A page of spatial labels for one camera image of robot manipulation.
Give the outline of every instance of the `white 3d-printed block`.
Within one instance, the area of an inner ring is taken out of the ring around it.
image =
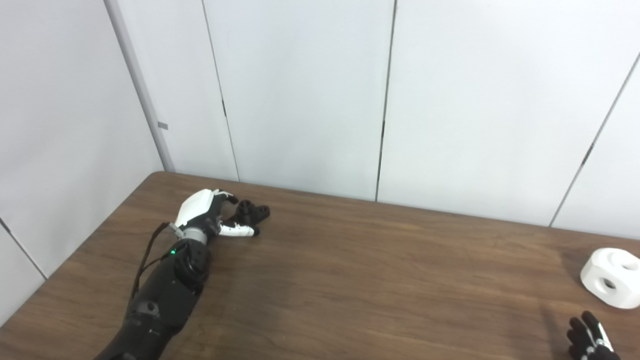
[[[640,306],[640,259],[628,251],[610,247],[594,251],[580,278],[587,290],[608,305]]]

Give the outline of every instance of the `prosthetic hand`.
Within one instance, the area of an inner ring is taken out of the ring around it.
[[[572,343],[569,354],[573,360],[620,360],[613,352],[602,324],[589,311],[582,313],[582,321],[571,318],[569,324],[571,330],[567,331],[566,337]]]
[[[221,219],[222,204],[238,204],[236,214]],[[207,243],[217,236],[256,236],[269,216],[267,206],[221,190],[201,190],[182,203],[174,224],[162,223],[151,236],[134,280],[124,322],[95,360],[157,360],[169,340],[182,330],[209,277]],[[178,237],[160,258],[146,265],[156,236],[167,226]],[[140,275],[158,262],[144,285]]]

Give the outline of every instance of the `white wall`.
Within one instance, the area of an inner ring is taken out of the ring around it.
[[[48,276],[162,167],[102,1],[2,1],[0,44],[0,218]]]
[[[640,240],[640,69],[637,64],[554,227]]]
[[[0,227],[0,326],[44,282],[29,258]]]
[[[638,19],[631,0],[399,0],[378,200],[549,225]]]
[[[242,182],[374,199],[393,1],[204,1]]]
[[[201,0],[108,5],[167,170],[237,181]],[[159,121],[168,129],[159,129]]]

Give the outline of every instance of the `wood grain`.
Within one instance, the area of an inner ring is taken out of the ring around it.
[[[567,321],[583,309],[622,358],[640,355],[639,311],[578,280],[595,249],[640,255],[640,242],[159,172],[0,329],[0,358],[98,354],[151,232],[202,188],[272,216],[257,238],[211,245],[207,287],[164,360],[568,359]],[[173,241],[160,235],[155,254]]]

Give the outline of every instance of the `black robotic finger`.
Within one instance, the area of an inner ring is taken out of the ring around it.
[[[582,356],[586,355],[582,349],[582,347],[571,345],[569,347],[569,355],[573,360],[582,360]]]
[[[569,320],[569,325],[571,328],[581,337],[585,336],[589,338],[589,332],[587,331],[587,327],[584,326],[580,319],[573,317]]]
[[[584,349],[590,346],[591,347],[593,346],[588,336],[579,334],[573,329],[566,332],[566,337],[569,338],[569,341],[571,341],[571,344],[573,344],[573,346],[575,346],[576,348],[582,349],[582,351],[584,351]]]
[[[610,351],[613,351],[607,332],[604,331],[600,321],[590,311],[582,313],[582,321],[587,325],[595,345],[600,345],[608,348]]]

